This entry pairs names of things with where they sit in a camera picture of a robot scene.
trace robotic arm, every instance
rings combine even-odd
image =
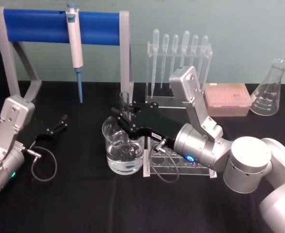
[[[191,162],[224,171],[225,183],[235,192],[253,192],[266,176],[275,191],[261,202],[260,211],[274,232],[285,233],[285,147],[268,138],[223,139],[222,128],[207,113],[194,67],[180,67],[169,81],[174,97],[186,107],[191,125],[158,114],[156,102],[133,104],[136,114],[131,120],[112,109],[119,125],[133,140],[149,136],[160,141],[155,150],[169,147]]]
[[[39,125],[39,129],[35,129],[34,132],[33,129],[27,132],[24,128],[31,121],[33,113],[34,104],[18,95],[8,97],[4,102],[0,114],[0,191],[24,162],[23,153],[27,152],[33,155],[34,163],[41,158],[41,154],[30,149],[35,141],[54,137],[67,128],[65,122],[67,116],[65,115],[54,128],[46,130]],[[24,136],[22,142],[25,145],[17,141],[17,137],[20,138],[20,136]]]
[[[16,137],[31,120],[34,104],[17,95],[8,97],[0,114],[0,191],[24,162]]]

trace metal connector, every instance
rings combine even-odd
[[[35,157],[34,163],[37,161],[37,159],[40,159],[42,157],[41,154],[39,154],[39,153],[37,153],[37,152],[35,152],[33,150],[27,149],[26,151],[27,151],[28,154],[31,154],[31,155],[33,155]]]
[[[155,152],[162,152],[162,153],[165,153],[166,151],[163,149],[163,147],[165,146],[166,144],[166,139],[163,139],[158,145],[157,147],[154,149]]]

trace glass flask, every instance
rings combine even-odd
[[[274,59],[265,79],[251,94],[251,111],[261,116],[271,116],[279,109],[279,98],[285,60]]]

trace pipette tip box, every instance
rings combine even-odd
[[[204,99],[211,117],[244,117],[252,100],[244,83],[209,83]]]

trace pipette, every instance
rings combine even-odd
[[[152,84],[151,84],[151,98],[153,98],[153,92],[155,88],[155,75],[156,75],[156,59],[157,59],[157,50],[158,43],[160,38],[160,31],[158,29],[154,29],[153,31],[153,68],[152,68]]]
[[[172,39],[172,56],[171,56],[171,63],[170,63],[170,73],[169,73],[169,76],[172,75],[173,69],[174,69],[174,66],[175,66],[175,58],[176,58],[178,43],[179,43],[179,37],[178,37],[177,34],[175,34],[175,35],[173,36],[173,39]]]
[[[83,103],[82,95],[82,80],[81,71],[83,66],[82,56],[82,43],[81,43],[81,32],[80,32],[80,20],[79,20],[79,9],[75,3],[67,4],[68,10],[66,11],[67,27],[71,48],[71,57],[74,70],[76,72],[78,80],[79,98],[80,103]]]
[[[189,44],[189,39],[190,39],[190,32],[184,31],[183,38],[182,38],[182,44],[181,44],[181,60],[180,60],[180,66],[181,67],[183,67],[183,65],[184,65],[184,58],[185,58],[187,46]]]
[[[194,58],[196,57],[196,49],[197,49],[198,43],[199,43],[199,36],[194,35],[192,37],[192,43],[191,43],[191,56],[190,56],[189,66],[192,66],[194,63]]]
[[[161,88],[163,87],[163,80],[164,80],[164,73],[165,73],[165,63],[166,63],[166,56],[167,56],[167,49],[169,43],[169,35],[165,34],[163,37],[163,57],[162,57],[162,70],[161,70]]]
[[[199,60],[199,66],[198,66],[198,69],[197,69],[197,76],[199,78],[200,78],[201,66],[202,66],[202,61],[203,61],[204,56],[205,56],[207,43],[208,43],[208,36],[204,35],[204,37],[201,40],[201,56],[200,56],[200,60]]]

